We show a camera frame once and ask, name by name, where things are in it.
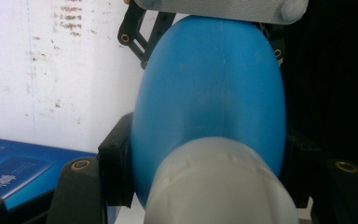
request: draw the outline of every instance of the metal bolt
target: metal bolt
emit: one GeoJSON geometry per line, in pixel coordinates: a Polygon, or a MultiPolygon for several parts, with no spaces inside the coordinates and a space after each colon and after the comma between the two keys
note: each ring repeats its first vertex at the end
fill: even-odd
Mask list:
{"type": "Polygon", "coordinates": [[[280,49],[275,49],[274,53],[275,53],[275,57],[277,58],[281,57],[282,55],[282,51],[280,49]]]}
{"type": "Polygon", "coordinates": [[[355,165],[350,164],[345,161],[337,161],[336,167],[342,171],[345,171],[345,172],[348,172],[351,174],[356,174],[358,172],[358,168],[355,165]]]}
{"type": "Polygon", "coordinates": [[[124,43],[127,43],[130,41],[130,37],[128,35],[122,35],[121,36],[121,40],[124,42],[124,43]]]}
{"type": "Polygon", "coordinates": [[[71,169],[73,171],[79,171],[79,170],[86,169],[86,167],[88,167],[89,165],[90,165],[90,161],[88,160],[75,161],[74,163],[72,163],[71,169]]]}

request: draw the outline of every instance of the blue packaging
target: blue packaging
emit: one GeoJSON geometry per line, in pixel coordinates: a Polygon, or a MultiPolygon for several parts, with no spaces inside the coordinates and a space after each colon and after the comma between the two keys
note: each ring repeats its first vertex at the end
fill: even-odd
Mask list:
{"type": "Polygon", "coordinates": [[[94,153],[0,139],[0,197],[7,210],[54,190],[62,167],[94,153]]]}

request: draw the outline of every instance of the gray plastic component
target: gray plastic component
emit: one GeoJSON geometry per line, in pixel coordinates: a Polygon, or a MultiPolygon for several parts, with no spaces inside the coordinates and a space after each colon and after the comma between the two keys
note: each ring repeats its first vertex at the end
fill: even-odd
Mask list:
{"type": "Polygon", "coordinates": [[[223,137],[185,143],[159,165],[144,224],[297,224],[289,193],[263,159],[223,137]]]}
{"type": "Polygon", "coordinates": [[[309,0],[135,0],[142,8],[238,21],[290,24],[301,19],[309,0]]]}

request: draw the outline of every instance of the white wall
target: white wall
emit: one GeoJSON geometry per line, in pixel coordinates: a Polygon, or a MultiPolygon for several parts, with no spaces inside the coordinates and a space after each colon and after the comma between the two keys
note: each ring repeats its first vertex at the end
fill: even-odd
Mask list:
{"type": "Polygon", "coordinates": [[[0,1],[0,138],[96,152],[133,110],[143,74],[117,41],[126,9],[121,0],[0,1]]]}

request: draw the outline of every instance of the blue egg-shaped object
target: blue egg-shaped object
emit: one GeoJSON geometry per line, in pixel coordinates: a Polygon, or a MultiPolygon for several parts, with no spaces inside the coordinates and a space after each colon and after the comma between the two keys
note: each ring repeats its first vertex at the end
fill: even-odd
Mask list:
{"type": "Polygon", "coordinates": [[[134,185],[143,206],[162,160],[206,136],[244,143],[279,174],[285,137],[282,79],[269,42],[250,22],[190,16],[158,42],[131,131],[134,185]]]}

